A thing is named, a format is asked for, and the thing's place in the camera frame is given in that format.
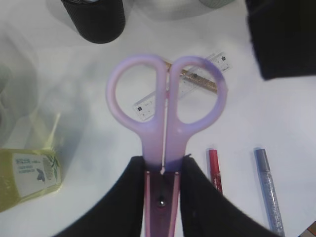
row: purple scissors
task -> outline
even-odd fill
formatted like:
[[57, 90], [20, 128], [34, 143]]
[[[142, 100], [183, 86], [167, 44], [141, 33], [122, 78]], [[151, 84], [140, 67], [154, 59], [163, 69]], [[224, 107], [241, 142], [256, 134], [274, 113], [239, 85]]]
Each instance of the purple scissors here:
[[[127, 69], [140, 64], [153, 66], [157, 73], [155, 115], [147, 122], [138, 122], [127, 116], [116, 99], [116, 86], [120, 76]], [[207, 70], [215, 79], [218, 94], [212, 111], [191, 124], [181, 122], [177, 116], [180, 73], [185, 66], [189, 65]], [[182, 57], [174, 62], [169, 71], [168, 94], [167, 68], [158, 56], [130, 57], [121, 62], [112, 72], [106, 87], [109, 109], [116, 120], [137, 133], [142, 142], [147, 170], [145, 172], [146, 237], [174, 236], [181, 161], [185, 155], [187, 142], [192, 135], [211, 126], [218, 119], [225, 107], [226, 98], [227, 86], [222, 73], [211, 62], [199, 57]], [[168, 106], [165, 121], [166, 100], [168, 100]]]

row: red pen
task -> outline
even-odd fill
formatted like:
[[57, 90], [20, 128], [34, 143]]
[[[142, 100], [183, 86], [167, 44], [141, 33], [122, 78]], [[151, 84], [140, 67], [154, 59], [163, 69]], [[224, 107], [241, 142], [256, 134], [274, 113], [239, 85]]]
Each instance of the red pen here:
[[221, 181], [221, 172], [219, 171], [218, 165], [218, 157], [217, 157], [217, 150], [209, 150], [209, 165], [211, 170], [211, 181], [214, 187], [223, 193], [222, 190], [222, 181]]

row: yellow bottle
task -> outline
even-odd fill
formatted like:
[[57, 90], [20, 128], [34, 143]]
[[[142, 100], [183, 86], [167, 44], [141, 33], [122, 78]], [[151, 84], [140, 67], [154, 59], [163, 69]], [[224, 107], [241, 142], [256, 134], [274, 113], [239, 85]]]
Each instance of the yellow bottle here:
[[60, 185], [55, 152], [0, 149], [0, 212], [53, 192]]

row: black mesh container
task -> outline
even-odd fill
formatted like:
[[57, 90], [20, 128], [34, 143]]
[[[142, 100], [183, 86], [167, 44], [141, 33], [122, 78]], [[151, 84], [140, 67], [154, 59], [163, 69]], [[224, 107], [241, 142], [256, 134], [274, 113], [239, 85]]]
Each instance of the black mesh container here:
[[125, 27], [122, 0], [61, 0], [80, 35], [93, 43], [115, 40]]

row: scissor pivot screw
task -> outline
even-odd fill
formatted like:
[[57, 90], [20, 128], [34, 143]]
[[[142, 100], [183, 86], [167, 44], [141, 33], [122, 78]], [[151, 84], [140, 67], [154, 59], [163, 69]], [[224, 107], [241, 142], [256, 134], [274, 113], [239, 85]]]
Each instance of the scissor pivot screw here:
[[166, 206], [166, 202], [163, 198], [163, 196], [160, 196], [158, 199], [158, 207], [165, 207]]

